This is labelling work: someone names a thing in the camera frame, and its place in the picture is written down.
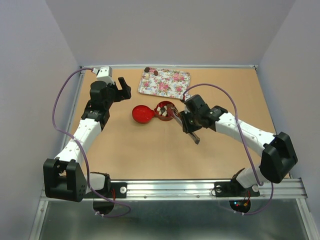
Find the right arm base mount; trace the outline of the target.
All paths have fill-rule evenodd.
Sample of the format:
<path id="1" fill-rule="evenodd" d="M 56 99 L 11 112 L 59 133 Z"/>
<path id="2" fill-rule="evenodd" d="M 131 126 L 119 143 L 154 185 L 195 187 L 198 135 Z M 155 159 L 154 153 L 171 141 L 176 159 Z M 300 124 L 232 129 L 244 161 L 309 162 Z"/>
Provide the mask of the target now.
<path id="1" fill-rule="evenodd" d="M 258 187 L 243 188 L 239 183 L 227 180 L 215 182 L 211 195 L 217 198 L 229 198 L 232 210 L 247 214 L 251 209 L 251 197 L 259 197 L 260 191 Z"/>

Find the metal serving tongs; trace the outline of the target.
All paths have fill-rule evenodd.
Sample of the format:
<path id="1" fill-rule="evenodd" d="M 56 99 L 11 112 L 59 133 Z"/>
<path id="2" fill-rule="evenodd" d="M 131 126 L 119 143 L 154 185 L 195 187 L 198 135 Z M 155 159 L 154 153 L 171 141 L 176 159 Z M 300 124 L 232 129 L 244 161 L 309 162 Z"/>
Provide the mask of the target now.
<path id="1" fill-rule="evenodd" d="M 183 122 L 177 108 L 173 104 L 168 104 L 166 107 L 168 116 L 173 118 L 181 127 L 183 127 Z M 200 143 L 200 138 L 195 133 L 188 133 L 188 136 L 194 141 L 196 145 Z"/>

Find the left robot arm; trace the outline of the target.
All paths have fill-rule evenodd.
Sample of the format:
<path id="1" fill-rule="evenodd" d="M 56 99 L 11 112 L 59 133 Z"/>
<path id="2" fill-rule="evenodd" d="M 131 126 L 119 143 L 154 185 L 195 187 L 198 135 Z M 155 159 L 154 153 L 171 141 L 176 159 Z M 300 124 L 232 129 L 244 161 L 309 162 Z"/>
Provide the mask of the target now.
<path id="1" fill-rule="evenodd" d="M 96 80 L 90 85 L 88 100 L 79 125 L 64 149 L 43 164 L 45 195 L 48 198 L 81 202 L 86 194 L 106 197 L 111 193 L 109 174 L 83 171 L 88 163 L 87 152 L 110 118 L 113 103 L 129 100 L 131 87 L 119 77 L 121 89 L 115 83 Z"/>

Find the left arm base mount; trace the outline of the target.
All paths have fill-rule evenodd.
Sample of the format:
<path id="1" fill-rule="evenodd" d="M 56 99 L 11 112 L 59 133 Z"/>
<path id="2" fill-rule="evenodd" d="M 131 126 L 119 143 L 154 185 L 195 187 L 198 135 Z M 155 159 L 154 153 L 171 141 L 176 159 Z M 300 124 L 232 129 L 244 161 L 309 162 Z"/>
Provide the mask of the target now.
<path id="1" fill-rule="evenodd" d="M 101 172 L 91 172 L 89 176 L 90 186 L 100 195 L 114 202 L 127 197 L 128 184 L 126 182 L 112 182 L 109 174 Z M 96 216 L 113 217 L 112 211 L 116 209 L 116 204 L 108 200 L 94 201 L 92 207 Z"/>

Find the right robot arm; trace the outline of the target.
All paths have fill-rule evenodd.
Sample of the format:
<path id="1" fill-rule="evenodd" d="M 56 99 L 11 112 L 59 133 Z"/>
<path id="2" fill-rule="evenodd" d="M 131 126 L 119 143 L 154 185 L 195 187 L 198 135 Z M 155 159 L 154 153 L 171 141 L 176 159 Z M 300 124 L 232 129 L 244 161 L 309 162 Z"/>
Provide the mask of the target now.
<path id="1" fill-rule="evenodd" d="M 221 106 L 210 108 L 198 94 L 183 100 L 185 110 L 180 112 L 182 129 L 192 134 L 202 128 L 224 134 L 253 150 L 260 158 L 259 165 L 238 171 L 230 180 L 231 192 L 242 195 L 257 183 L 279 184 L 297 164 L 298 158 L 290 136 L 260 130 L 236 117 Z"/>

